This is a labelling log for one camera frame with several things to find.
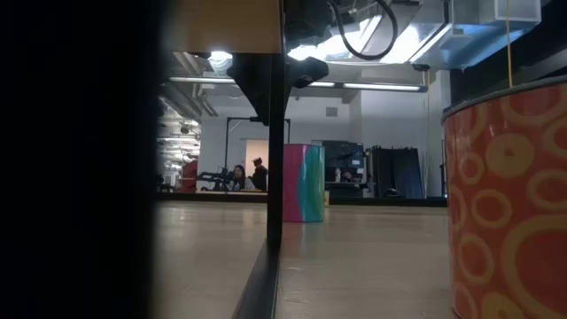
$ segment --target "orange circle pattern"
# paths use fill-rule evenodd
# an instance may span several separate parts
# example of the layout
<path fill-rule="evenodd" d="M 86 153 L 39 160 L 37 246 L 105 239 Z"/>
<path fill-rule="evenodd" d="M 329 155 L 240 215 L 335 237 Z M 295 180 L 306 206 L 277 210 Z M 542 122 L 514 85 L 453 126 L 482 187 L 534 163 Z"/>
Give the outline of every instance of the orange circle pattern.
<path fill-rule="evenodd" d="M 530 290 L 538 276 L 561 278 L 567 262 L 567 253 L 552 251 L 555 242 L 547 247 L 546 239 L 532 238 L 567 234 L 567 150 L 557 134 L 567 128 L 565 114 L 567 83 L 498 97 L 445 120 L 448 209 L 458 218 L 449 223 L 452 287 L 454 298 L 466 300 L 453 307 L 462 319 L 567 319 L 557 306 L 567 283 L 547 280 Z M 479 204 L 488 199 L 498 205 Z M 482 254 L 463 257 L 465 245 Z M 530 271 L 542 259 L 547 274 Z M 477 264 L 482 274 L 470 273 Z"/>

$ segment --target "woman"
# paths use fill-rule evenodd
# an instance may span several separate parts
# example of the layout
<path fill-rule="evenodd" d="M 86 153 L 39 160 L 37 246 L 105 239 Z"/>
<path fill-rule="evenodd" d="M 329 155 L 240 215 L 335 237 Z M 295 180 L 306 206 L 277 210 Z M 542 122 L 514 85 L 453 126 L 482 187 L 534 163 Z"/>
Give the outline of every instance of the woman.
<path fill-rule="evenodd" d="M 249 191 L 256 189 L 250 178 L 246 178 L 245 168 L 242 165 L 236 165 L 234 167 L 234 178 L 230 181 L 229 188 L 233 191 Z"/>

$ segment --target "person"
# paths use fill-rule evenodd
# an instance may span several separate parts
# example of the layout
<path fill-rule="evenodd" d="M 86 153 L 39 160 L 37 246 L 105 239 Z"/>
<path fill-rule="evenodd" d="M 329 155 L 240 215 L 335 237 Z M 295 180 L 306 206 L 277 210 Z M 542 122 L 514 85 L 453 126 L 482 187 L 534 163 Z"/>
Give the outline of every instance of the person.
<path fill-rule="evenodd" d="M 262 165 L 262 158 L 257 158 L 252 161 L 256 169 L 254 170 L 254 175 L 252 175 L 252 182 L 258 190 L 267 191 L 268 190 L 268 169 Z"/>
<path fill-rule="evenodd" d="M 250 178 L 246 177 L 245 168 L 242 165 L 236 165 L 234 167 L 234 177 L 232 181 L 230 181 L 229 188 L 232 191 L 249 191 L 256 189 Z"/>

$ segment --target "rainbow striped cylinder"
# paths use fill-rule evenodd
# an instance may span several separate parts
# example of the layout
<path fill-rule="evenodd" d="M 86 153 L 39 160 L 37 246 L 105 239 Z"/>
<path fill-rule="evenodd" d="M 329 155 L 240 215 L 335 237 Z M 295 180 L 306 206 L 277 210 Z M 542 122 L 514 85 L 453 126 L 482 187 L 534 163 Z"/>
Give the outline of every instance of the rainbow striped cylinder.
<path fill-rule="evenodd" d="M 322 222 L 325 197 L 325 149 L 287 144 L 283 147 L 283 221 Z"/>

